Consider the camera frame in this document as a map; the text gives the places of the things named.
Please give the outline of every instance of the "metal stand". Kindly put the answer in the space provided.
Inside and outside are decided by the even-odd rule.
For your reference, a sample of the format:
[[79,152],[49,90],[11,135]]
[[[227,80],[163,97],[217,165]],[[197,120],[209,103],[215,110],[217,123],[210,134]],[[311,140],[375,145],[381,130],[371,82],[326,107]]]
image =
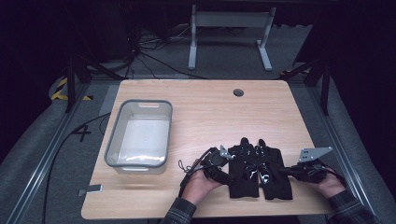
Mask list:
[[320,80],[320,78],[323,76],[322,79],[322,89],[321,89],[321,95],[320,95],[320,106],[322,108],[323,113],[326,116],[329,116],[329,112],[327,109],[327,103],[328,103],[328,98],[329,98],[329,87],[330,87],[330,68],[328,65],[328,62],[323,59],[315,59],[310,63],[305,63],[303,65],[300,65],[299,67],[287,72],[283,71],[281,77],[278,78],[278,80],[288,80],[291,77],[295,77],[296,75],[302,73],[304,70],[311,68],[309,71],[308,76],[306,77],[304,84],[307,87],[315,87]]
[[271,25],[275,16],[276,8],[272,7],[270,12],[219,12],[219,11],[197,11],[196,5],[192,6],[191,12],[191,46],[189,69],[195,69],[197,54],[196,29],[198,26],[205,27],[254,27],[264,28],[261,40],[257,46],[262,56],[265,71],[271,71],[272,66],[265,49]]
[[75,74],[78,77],[79,81],[84,84],[88,84],[92,80],[92,75],[88,70],[87,66],[90,65],[96,70],[102,72],[109,77],[114,78],[115,80],[124,80],[126,77],[120,77],[114,72],[108,70],[103,67],[101,64],[96,63],[85,56],[76,55],[73,56],[69,61],[69,66],[67,70],[67,108],[65,113],[68,113],[73,107],[76,101],[76,83],[75,83]]

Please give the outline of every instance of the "yellow tape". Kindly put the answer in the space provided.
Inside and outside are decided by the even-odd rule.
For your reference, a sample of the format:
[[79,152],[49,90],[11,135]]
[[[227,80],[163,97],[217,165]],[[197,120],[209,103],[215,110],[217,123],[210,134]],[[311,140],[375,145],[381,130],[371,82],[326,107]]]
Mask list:
[[[55,93],[52,94],[51,100],[68,100],[67,95],[61,95],[61,91],[64,88],[64,85],[67,83],[67,77],[64,77],[64,79],[61,80],[59,83],[58,87],[56,88]],[[84,96],[82,100],[93,100],[93,96]]]

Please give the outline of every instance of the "human hand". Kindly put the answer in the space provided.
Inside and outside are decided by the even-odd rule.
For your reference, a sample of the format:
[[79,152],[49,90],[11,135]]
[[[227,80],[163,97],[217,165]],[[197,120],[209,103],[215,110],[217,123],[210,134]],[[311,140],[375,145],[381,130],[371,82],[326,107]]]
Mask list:
[[311,186],[312,188],[316,189],[317,191],[319,191],[326,199],[331,198],[332,196],[346,190],[344,185],[341,184],[340,180],[331,173],[327,173],[326,178],[324,178],[318,184],[308,183],[308,182],[305,183]]
[[198,170],[191,176],[181,198],[197,205],[210,193],[210,191],[220,186],[221,184],[219,182],[206,178],[204,172]]

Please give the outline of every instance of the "hole in table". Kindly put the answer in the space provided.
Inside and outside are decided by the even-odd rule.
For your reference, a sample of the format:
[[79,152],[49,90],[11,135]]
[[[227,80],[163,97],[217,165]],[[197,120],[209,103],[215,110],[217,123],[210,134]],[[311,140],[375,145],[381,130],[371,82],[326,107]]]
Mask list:
[[235,89],[233,90],[233,94],[237,97],[241,97],[244,95],[244,91],[242,91],[241,89]]

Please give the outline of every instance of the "wooden table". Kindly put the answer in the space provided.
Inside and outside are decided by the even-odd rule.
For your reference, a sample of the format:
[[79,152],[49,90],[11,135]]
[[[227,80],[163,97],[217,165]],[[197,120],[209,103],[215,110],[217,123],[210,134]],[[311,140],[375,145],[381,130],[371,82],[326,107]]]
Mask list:
[[[233,94],[244,92],[242,97]],[[104,154],[122,102],[167,100],[173,105],[166,171],[161,175],[126,175],[106,165]],[[81,214],[87,219],[164,217],[184,177],[178,160],[192,164],[210,147],[254,146],[262,138],[281,150],[285,166],[297,163],[300,150],[313,147],[297,104],[284,81],[263,80],[127,80],[120,84],[91,185],[103,191],[86,195]],[[199,204],[195,217],[242,217],[326,214],[326,200],[304,183],[290,178],[293,200],[260,197],[230,199],[227,186],[213,190]]]

